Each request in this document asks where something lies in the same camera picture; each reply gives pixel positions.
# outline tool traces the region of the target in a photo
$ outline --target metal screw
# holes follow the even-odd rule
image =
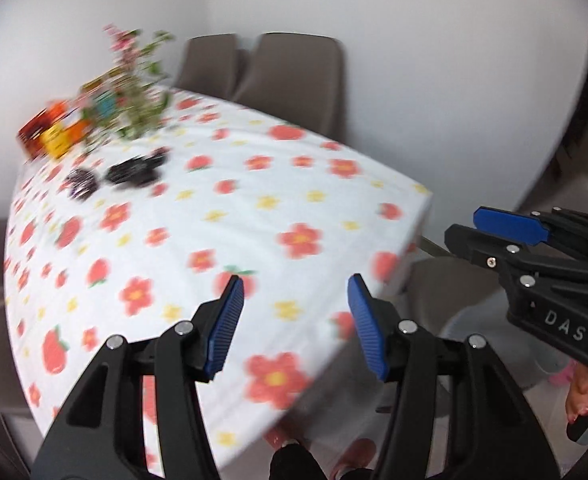
[[[487,345],[485,338],[479,334],[469,336],[468,343],[472,348],[485,348],[485,345]]]
[[[174,327],[176,334],[185,335],[194,330],[194,325],[191,321],[180,321]]]
[[[107,342],[105,344],[107,345],[107,348],[109,348],[110,350],[115,350],[116,348],[121,346],[124,342],[125,342],[125,339],[123,338],[122,335],[113,335],[107,339]]]
[[[521,276],[519,281],[520,281],[521,285],[526,286],[526,287],[536,285],[536,280],[534,279],[534,276],[530,276],[528,274]]]
[[[404,319],[398,324],[398,330],[404,334],[413,334],[418,330],[418,325],[411,319]]]

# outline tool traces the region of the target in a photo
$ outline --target tablecloth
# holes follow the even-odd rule
[[[71,200],[72,168],[169,148],[144,188],[103,182]],[[421,184],[319,135],[221,100],[175,91],[163,127],[89,156],[32,162],[8,222],[7,320],[43,432],[98,346],[160,335],[220,295],[232,273],[245,309],[224,370],[199,384],[219,467],[273,424],[353,333],[347,278],[382,290],[419,235]],[[144,378],[150,470],[162,473],[153,378]]]

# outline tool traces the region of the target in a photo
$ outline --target brown chair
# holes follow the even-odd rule
[[[239,71],[239,53],[235,34],[216,34],[192,38],[181,72],[174,83],[177,88],[230,99]]]
[[[343,51],[323,36],[272,32],[254,49],[234,102],[341,139]]]

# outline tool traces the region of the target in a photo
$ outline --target red flower print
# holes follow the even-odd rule
[[[24,245],[29,242],[29,239],[34,235],[35,230],[36,223],[32,220],[23,229],[22,234],[20,235],[20,244]]]
[[[387,283],[398,264],[398,256],[387,251],[374,254],[372,260],[372,274],[379,282]]]
[[[236,181],[235,180],[221,180],[220,182],[216,182],[214,186],[214,191],[220,193],[221,195],[227,195],[236,191]]]
[[[212,135],[212,140],[223,140],[229,137],[229,130],[227,128],[220,128]]]
[[[170,235],[168,234],[167,229],[159,227],[158,229],[152,229],[149,231],[147,233],[147,239],[144,242],[151,247],[158,247],[169,237]]]
[[[109,274],[109,264],[107,260],[99,259],[91,264],[90,271],[87,273],[87,283],[91,286],[100,285],[107,281]]]
[[[149,450],[145,450],[144,452],[144,459],[147,464],[147,467],[152,467],[158,462],[158,457]]]
[[[145,280],[136,276],[129,280],[119,298],[125,302],[125,314],[135,316],[142,308],[152,304],[152,280]]]
[[[156,418],[156,378],[153,375],[142,377],[142,414],[152,424],[157,424]]]
[[[354,175],[360,174],[359,165],[355,160],[333,158],[330,160],[330,164],[330,173],[338,175],[341,178],[352,178]]]
[[[167,191],[168,187],[168,184],[165,184],[164,182],[156,184],[154,187],[152,187],[152,196],[162,195],[165,191]]]
[[[341,145],[337,142],[335,142],[334,140],[327,140],[327,142],[324,142],[321,144],[321,148],[325,148],[325,150],[332,150],[333,152],[337,152],[339,149],[341,149]]]
[[[287,255],[290,258],[298,260],[321,252],[318,245],[321,235],[321,230],[312,229],[307,224],[294,224],[291,231],[278,236],[278,241],[279,244],[287,246]]]
[[[180,101],[176,105],[176,108],[178,108],[178,110],[186,110],[187,108],[196,106],[198,103],[200,103],[200,99],[187,98]]]
[[[72,216],[67,222],[64,223],[62,226],[62,231],[56,240],[56,246],[59,249],[67,247],[70,243],[74,241],[74,238],[80,232],[80,228],[82,227],[82,220],[79,216]]]
[[[216,119],[220,118],[220,114],[218,113],[209,113],[209,114],[202,114],[198,119],[197,122],[204,124],[210,123],[211,121],[215,121]]]
[[[207,155],[197,155],[192,157],[187,166],[185,167],[186,170],[189,171],[196,171],[196,170],[205,170],[212,165],[212,158]]]
[[[279,124],[269,129],[269,136],[276,140],[298,140],[305,136],[305,131],[297,126]]]
[[[388,220],[398,220],[403,215],[403,212],[397,205],[382,203],[378,206],[378,214]]]
[[[100,227],[114,232],[119,225],[129,218],[129,202],[120,205],[112,205],[105,211],[105,216],[100,222]]]
[[[255,155],[245,160],[248,170],[267,170],[271,167],[271,157],[266,155]]]
[[[83,162],[85,162],[86,159],[87,159],[87,155],[79,155],[79,156],[77,156],[76,158],[74,158],[74,161],[72,162],[72,168],[77,168]]]
[[[309,379],[298,370],[298,358],[291,352],[271,360],[254,355],[245,362],[247,373],[253,378],[245,391],[251,402],[269,402],[276,410],[286,410],[309,384]]]
[[[216,276],[214,280],[214,294],[217,296],[221,296],[225,287],[227,286],[227,282],[229,278],[231,278],[234,274],[236,274],[241,280],[243,280],[243,290],[245,292],[245,300],[251,298],[253,296],[254,291],[256,290],[256,281],[254,279],[254,275],[256,274],[255,270],[240,270],[236,266],[225,266],[225,270]]]
[[[62,164],[58,164],[52,171],[49,172],[49,175],[45,179],[45,182],[51,182],[58,173],[62,170]]]
[[[61,270],[56,276],[56,288],[61,288],[65,283],[67,283],[67,271]]]
[[[37,408],[40,407],[40,390],[35,383],[31,383],[29,385],[27,393],[29,393],[29,402],[31,402]]]
[[[60,327],[57,325],[45,334],[43,341],[43,365],[52,374],[59,374],[67,365],[67,351],[69,346],[60,340]]]
[[[91,352],[98,346],[98,339],[96,338],[96,327],[88,328],[82,333],[82,342],[80,343],[85,350]]]
[[[204,251],[196,251],[189,255],[190,269],[194,272],[205,272],[214,267],[214,250],[206,249]]]
[[[336,323],[339,339],[347,340],[354,334],[354,317],[351,312],[338,312],[331,320]]]
[[[22,274],[18,279],[18,290],[22,290],[27,285],[29,281],[29,271],[27,269],[23,269]]]
[[[311,168],[314,165],[314,159],[310,156],[300,155],[292,158],[292,166],[297,168]]]

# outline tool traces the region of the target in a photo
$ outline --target black fabric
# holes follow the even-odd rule
[[[354,469],[341,480],[369,480],[370,469]],[[271,459],[269,480],[327,480],[312,454],[300,444],[280,448]]]

